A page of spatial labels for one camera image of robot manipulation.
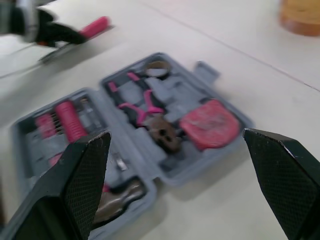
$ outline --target gray case compartment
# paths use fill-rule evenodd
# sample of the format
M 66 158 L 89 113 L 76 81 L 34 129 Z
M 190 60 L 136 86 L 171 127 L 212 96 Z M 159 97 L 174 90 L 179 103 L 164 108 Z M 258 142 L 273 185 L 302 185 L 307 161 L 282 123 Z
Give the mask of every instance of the gray case compartment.
M 130 70 L 139 73 L 147 63 L 158 60 L 166 61 L 171 65 L 171 75 L 162 81 L 152 77 L 146 82 L 151 86 L 156 97 L 166 104 L 168 113 L 165 118 L 175 127 L 179 128 L 179 120 L 185 114 L 213 98 L 219 100 L 236 116 L 241 129 L 252 127 L 253 124 L 212 90 L 212 83 L 217 79 L 219 73 L 202 61 L 197 63 L 194 74 L 192 74 L 167 54 L 155 53 L 103 79 L 100 83 L 100 91 L 101 101 L 104 103 L 100 104 L 98 108 L 104 106 L 108 109 L 107 114 L 102 114 L 105 119 L 108 119 L 112 113 L 112 118 L 118 122 L 117 126 L 121 129 L 122 134 L 128 135 L 141 152 L 143 158 L 135 164 L 149 168 L 148 173 L 151 179 L 160 178 L 168 185 L 180 186 L 232 152 L 242 140 L 242 131 L 239 131 L 238 137 L 227 146 L 204 151 L 199 151 L 186 137 L 182 141 L 182 150 L 176 154 L 168 155 L 153 142 L 146 129 L 134 128 L 128 122 L 123 111 L 114 105 L 113 100 L 108 96 L 105 85 L 109 81 L 115 82 L 124 99 L 145 110 L 142 91 L 126 76 L 126 73 Z
M 118 152 L 127 164 L 127 170 L 119 170 L 112 154 L 109 153 L 105 182 L 111 187 L 116 187 L 132 177 L 139 177 L 147 190 L 146 195 L 131 203 L 121 216 L 92 230 L 89 236 L 91 240 L 106 239 L 125 224 L 134 221 L 149 208 L 157 195 L 157 189 L 153 182 L 155 178 L 160 178 L 169 185 L 182 185 L 235 150 L 241 141 L 241 131 L 233 142 L 223 148 L 206 149 L 201 152 L 186 139 L 182 143 L 182 151 L 168 156 L 153 142 L 144 128 L 136 129 L 127 122 L 127 116 L 114 105 L 104 89 L 104 84 L 110 80 L 115 81 L 120 85 L 119 89 L 121 93 L 124 93 L 122 96 L 128 102 L 145 108 L 142 91 L 125 74 L 131 69 L 139 71 L 145 63 L 159 59 L 167 61 L 172 66 L 171 75 L 163 81 L 149 78 L 147 83 L 153 89 L 156 97 L 166 104 L 168 113 L 165 118 L 169 122 L 178 126 L 179 119 L 186 113 L 199 107 L 203 101 L 216 98 L 237 117 L 242 128 L 253 126 L 246 116 L 211 90 L 212 82 L 219 76 L 216 70 L 199 61 L 194 73 L 191 73 L 168 55 L 156 53 L 103 79 L 100 83 L 101 89 L 98 92 L 89 88 L 81 89 L 28 114 L 12 126 L 12 139 L 22 199 L 32 189 L 38 178 L 50 168 L 49 156 L 54 156 L 67 145 L 67 140 L 61 132 L 55 136 L 55 138 L 59 138 L 60 144 L 56 144 L 53 149 L 48 150 L 46 144 L 50 144 L 53 140 L 47 138 L 46 141 L 43 141 L 34 119 L 44 113 L 52 113 L 56 105 L 66 100 L 72 101 L 76 107 L 83 97 L 89 100 L 101 127 L 100 129 L 94 128 L 89 124 L 86 115 L 79 111 L 79 118 L 83 126 L 88 133 L 109 129 L 112 133 L 110 151 Z M 161 167 L 163 162 L 167 167 L 175 166 L 175 168 L 171 171 L 165 171 Z

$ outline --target white table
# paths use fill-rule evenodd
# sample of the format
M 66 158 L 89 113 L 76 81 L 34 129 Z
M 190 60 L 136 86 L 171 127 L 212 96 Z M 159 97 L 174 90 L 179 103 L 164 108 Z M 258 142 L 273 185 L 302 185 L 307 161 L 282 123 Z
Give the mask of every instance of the white table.
M 295 138 L 320 159 L 320 39 L 283 30 L 277 7 L 277 1 L 256 0 L 58 0 L 48 6 L 78 29 L 100 16 L 110 16 L 115 28 L 51 65 L 0 79 L 7 217 L 20 204 L 9 126 L 82 87 L 97 89 L 103 77 L 155 52 L 168 53 L 190 70 L 206 61 L 222 73 L 213 87 L 257 128 Z M 4 55 L 24 46 L 13 36 L 0 38 Z M 0 70 L 30 66 L 46 52 L 31 47 L 4 56 Z M 114 238 L 287 239 L 246 148 L 183 187 L 160 186 L 153 209 Z

